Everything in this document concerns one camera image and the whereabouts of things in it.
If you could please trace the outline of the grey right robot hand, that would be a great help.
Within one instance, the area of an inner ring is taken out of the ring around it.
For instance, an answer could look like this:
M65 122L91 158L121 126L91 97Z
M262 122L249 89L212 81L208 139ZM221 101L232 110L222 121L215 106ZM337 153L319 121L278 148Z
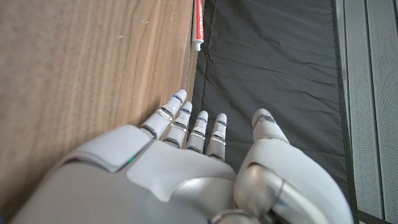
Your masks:
M293 147L273 116L252 118L239 170L225 161L225 114L188 129L180 90L142 125L81 145L41 180L13 223L353 223L329 173Z

